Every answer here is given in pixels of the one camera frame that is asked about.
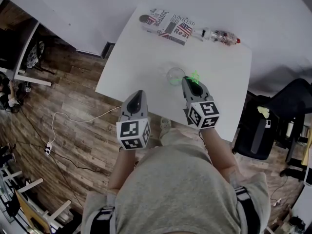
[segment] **plastic bottle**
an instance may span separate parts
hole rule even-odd
[[[227,46],[240,43],[240,39],[231,32],[212,30],[210,28],[193,29],[192,36],[201,39],[202,41],[211,40],[219,41]]]

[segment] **white cable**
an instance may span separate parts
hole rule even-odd
[[[54,113],[54,115],[53,115],[53,120],[52,120],[52,124],[51,124],[51,126],[52,126],[52,131],[53,131],[53,134],[54,134],[54,139],[50,142],[50,144],[52,144],[52,143],[54,142],[55,138],[56,138],[56,135],[55,135],[55,132],[54,132],[54,129],[53,129],[53,122],[54,122],[54,117],[55,117],[56,114],[65,115],[69,120],[71,120],[71,121],[73,121],[73,122],[77,122],[77,123],[87,123],[87,122],[90,122],[90,121],[92,121],[92,120],[94,120],[94,119],[100,118],[100,117],[102,117],[102,116],[108,114],[109,112],[111,112],[111,111],[117,109],[117,108],[120,108],[120,107],[116,107],[116,108],[114,108],[114,109],[112,109],[112,110],[110,110],[110,111],[107,111],[106,113],[104,113],[104,114],[102,114],[102,115],[100,115],[100,116],[98,116],[98,117],[95,117],[95,118],[93,118],[93,119],[91,119],[91,120],[86,120],[86,121],[76,121],[76,120],[70,119],[70,118],[68,117],[68,115],[65,114],[65,113],[60,113],[60,112]]]

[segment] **clear glass cup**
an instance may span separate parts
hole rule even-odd
[[[173,86],[181,85],[183,77],[185,77],[185,73],[180,68],[172,68],[167,73],[167,80]]]

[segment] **black and white marker cube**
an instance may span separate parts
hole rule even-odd
[[[123,149],[145,148],[151,135],[151,128],[147,118],[127,120],[116,123],[117,138]]]
[[[203,101],[191,103],[189,119],[198,129],[214,127],[220,117],[220,113],[214,101]]]

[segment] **black chair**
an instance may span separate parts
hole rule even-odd
[[[258,106],[270,110],[268,119],[258,112]],[[278,141],[279,146],[293,151],[300,137],[304,115],[309,113],[312,113],[312,87],[304,79],[292,81],[272,98],[254,96],[243,112],[233,152],[265,160],[274,141]],[[267,120],[271,121],[270,128],[266,128]],[[292,134],[286,137],[285,126],[287,129],[290,121],[294,122]]]

